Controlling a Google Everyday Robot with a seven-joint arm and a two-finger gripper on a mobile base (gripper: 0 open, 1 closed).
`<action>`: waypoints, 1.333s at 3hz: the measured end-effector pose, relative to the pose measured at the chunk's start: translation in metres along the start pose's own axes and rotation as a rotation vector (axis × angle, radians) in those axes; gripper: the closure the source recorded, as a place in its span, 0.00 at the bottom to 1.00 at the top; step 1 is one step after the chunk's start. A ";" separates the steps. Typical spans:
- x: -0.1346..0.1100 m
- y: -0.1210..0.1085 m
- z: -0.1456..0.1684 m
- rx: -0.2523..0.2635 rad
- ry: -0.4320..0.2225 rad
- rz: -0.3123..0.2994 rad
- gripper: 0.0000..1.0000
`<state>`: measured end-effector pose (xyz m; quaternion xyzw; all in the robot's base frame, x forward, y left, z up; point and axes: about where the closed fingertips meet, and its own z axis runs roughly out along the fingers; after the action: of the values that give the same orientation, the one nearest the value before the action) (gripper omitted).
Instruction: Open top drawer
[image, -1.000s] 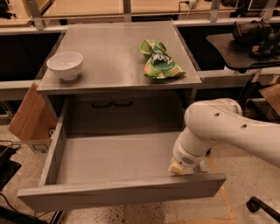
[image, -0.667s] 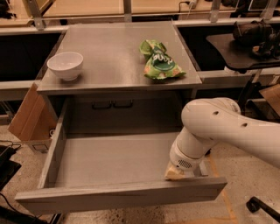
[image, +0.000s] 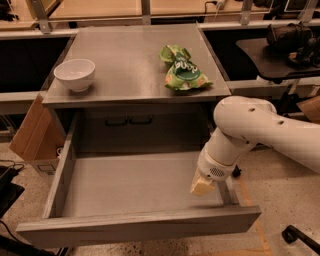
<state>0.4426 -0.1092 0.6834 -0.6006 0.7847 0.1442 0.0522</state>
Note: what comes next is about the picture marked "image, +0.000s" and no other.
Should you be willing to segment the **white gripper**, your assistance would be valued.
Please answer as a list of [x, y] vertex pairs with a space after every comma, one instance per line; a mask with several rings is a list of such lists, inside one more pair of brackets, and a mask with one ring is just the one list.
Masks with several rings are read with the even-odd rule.
[[255, 143], [231, 137], [216, 128], [200, 152], [190, 193], [203, 196], [213, 191], [215, 182], [226, 180], [238, 160], [255, 146]]

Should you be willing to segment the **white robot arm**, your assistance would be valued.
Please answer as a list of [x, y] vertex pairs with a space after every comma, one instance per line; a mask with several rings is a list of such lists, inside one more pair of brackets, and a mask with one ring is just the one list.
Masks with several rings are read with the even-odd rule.
[[263, 144], [320, 172], [320, 125], [277, 114], [272, 103], [229, 96], [213, 111], [214, 132], [200, 152], [190, 192], [203, 196], [226, 180], [238, 160]]

